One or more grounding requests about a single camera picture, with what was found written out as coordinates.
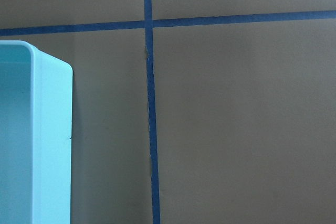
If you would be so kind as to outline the light blue plastic bin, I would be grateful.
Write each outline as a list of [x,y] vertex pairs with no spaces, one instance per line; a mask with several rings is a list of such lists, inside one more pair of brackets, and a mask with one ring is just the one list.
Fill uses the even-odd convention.
[[1,223],[70,223],[72,67],[1,41]]

